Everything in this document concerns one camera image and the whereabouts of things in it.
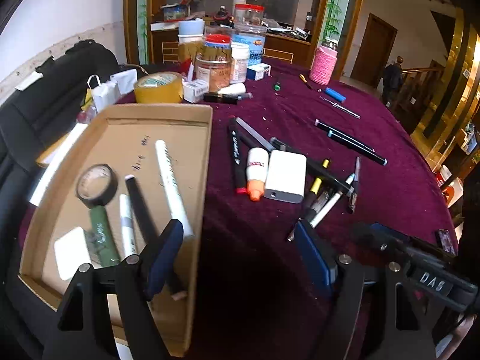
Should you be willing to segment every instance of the orange cap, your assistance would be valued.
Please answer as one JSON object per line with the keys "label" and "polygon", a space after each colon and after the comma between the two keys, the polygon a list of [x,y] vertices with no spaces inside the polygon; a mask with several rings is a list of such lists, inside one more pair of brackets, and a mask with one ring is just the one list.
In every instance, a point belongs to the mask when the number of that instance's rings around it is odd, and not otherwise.
{"label": "orange cap", "polygon": [[252,202],[258,202],[265,191],[265,183],[260,180],[249,180],[247,183],[247,192]]}

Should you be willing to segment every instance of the roll of black tape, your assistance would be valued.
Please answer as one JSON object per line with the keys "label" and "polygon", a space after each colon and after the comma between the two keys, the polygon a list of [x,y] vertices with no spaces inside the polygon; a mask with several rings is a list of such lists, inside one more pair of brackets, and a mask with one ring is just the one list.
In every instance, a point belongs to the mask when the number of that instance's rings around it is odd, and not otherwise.
{"label": "roll of black tape", "polygon": [[77,197],[88,208],[105,206],[117,192],[118,180],[115,172],[106,163],[93,165],[84,171],[77,181]]}

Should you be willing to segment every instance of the person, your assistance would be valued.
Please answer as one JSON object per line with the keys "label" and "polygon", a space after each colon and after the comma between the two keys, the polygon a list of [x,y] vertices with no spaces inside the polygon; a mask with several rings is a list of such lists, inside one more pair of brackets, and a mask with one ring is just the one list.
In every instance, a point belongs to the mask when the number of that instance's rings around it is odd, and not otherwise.
{"label": "person", "polygon": [[388,65],[383,71],[383,92],[382,102],[385,105],[390,105],[392,102],[392,94],[398,92],[403,84],[402,80],[402,62],[403,58],[398,56],[397,62]]}

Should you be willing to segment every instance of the roll of packing tape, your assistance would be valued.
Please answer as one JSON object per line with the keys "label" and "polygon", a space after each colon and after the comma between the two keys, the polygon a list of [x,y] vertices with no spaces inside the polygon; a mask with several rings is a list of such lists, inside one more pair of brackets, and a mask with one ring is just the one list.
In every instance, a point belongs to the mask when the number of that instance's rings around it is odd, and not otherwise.
{"label": "roll of packing tape", "polygon": [[117,192],[118,181],[115,172],[106,163],[93,165],[78,178],[77,197],[88,208],[105,206]]}
{"label": "roll of packing tape", "polygon": [[142,77],[134,85],[137,103],[180,103],[182,75],[165,71]]}

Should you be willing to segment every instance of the pink knitted bottle cover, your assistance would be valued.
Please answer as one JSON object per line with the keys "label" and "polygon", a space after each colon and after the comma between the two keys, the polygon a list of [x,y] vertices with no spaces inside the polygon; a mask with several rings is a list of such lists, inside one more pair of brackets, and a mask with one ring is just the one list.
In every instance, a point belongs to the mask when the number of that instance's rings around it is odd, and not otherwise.
{"label": "pink knitted bottle cover", "polygon": [[315,52],[315,58],[310,71],[310,79],[321,85],[327,85],[332,77],[335,63],[337,63],[337,52],[328,50],[329,54],[324,51],[326,47],[320,46]]}

